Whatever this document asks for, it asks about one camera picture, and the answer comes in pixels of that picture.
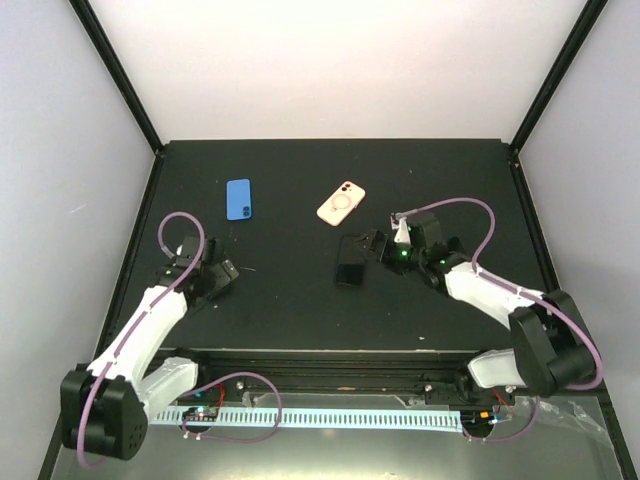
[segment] phone case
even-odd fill
[[[353,182],[344,182],[318,208],[318,217],[336,227],[360,204],[364,195],[365,191]]]
[[[251,183],[248,179],[227,182],[227,219],[251,218]]]

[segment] robotic arm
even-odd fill
[[[198,365],[186,358],[168,358],[158,370],[143,375],[169,331],[189,309],[218,296],[238,277],[221,243],[206,239],[202,256],[187,278],[150,307],[193,262],[199,242],[198,237],[185,237],[172,262],[156,273],[154,285],[147,288],[118,337],[91,364],[78,365],[62,381],[65,447],[76,447],[82,410],[91,387],[104,371],[86,424],[84,446],[88,452],[124,460],[139,450],[148,420],[196,385]]]
[[[356,243],[391,271],[417,274],[428,287],[473,305],[511,331],[513,348],[485,352],[467,364],[479,387],[527,387],[548,397],[594,374],[594,357],[587,346],[535,301],[550,303],[582,323],[567,293],[524,289],[474,266],[457,238],[443,240],[440,225],[430,212],[392,216],[392,227],[396,229],[393,240],[380,230],[370,230]]]

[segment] white backdrop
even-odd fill
[[[510,141],[585,0],[93,0],[163,142]]]

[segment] gray floor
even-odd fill
[[[63,449],[53,478],[622,478],[613,448],[596,426],[604,425],[597,400],[584,397],[575,402],[588,417],[566,398],[554,399],[529,434],[506,444],[470,444],[461,435],[435,432],[282,429],[266,442],[236,445],[185,440],[177,428],[151,427],[142,450],[129,462],[108,460],[96,470],[84,471],[75,451]],[[526,420],[523,415],[499,425],[494,434],[506,435]]]

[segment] phone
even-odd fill
[[[367,259],[355,239],[357,235],[345,235],[340,240],[336,283],[338,285],[360,286],[364,282],[364,270]]]
[[[227,182],[227,219],[247,220],[251,218],[251,183],[249,179]]]
[[[360,204],[364,195],[365,191],[353,182],[344,182],[318,208],[318,217],[336,227]]]

